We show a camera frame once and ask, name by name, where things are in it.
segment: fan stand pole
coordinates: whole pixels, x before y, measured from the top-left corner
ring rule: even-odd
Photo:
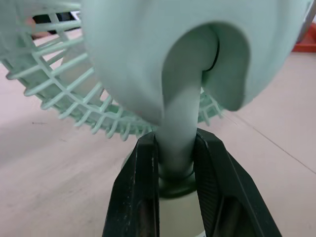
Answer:
[[[178,40],[165,61],[165,114],[156,131],[160,177],[179,180],[193,171],[191,152],[197,133],[202,73],[211,67],[216,50],[216,35],[209,26],[202,26]]]

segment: floor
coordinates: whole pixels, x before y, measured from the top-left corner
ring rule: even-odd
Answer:
[[[211,126],[257,184],[284,237],[316,236],[316,55],[293,53],[273,83]],[[0,236],[99,237],[136,139],[91,135],[41,111],[0,65]]]

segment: electric fan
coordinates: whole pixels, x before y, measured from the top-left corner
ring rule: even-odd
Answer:
[[[310,4],[2,0],[0,60],[43,110],[93,134],[140,138],[113,186],[104,236],[159,236],[159,198],[195,191],[207,237],[280,236],[250,176],[197,123],[268,85]],[[76,20],[60,21],[64,12]],[[26,23],[43,15],[50,22]],[[54,35],[33,41],[36,32]]]

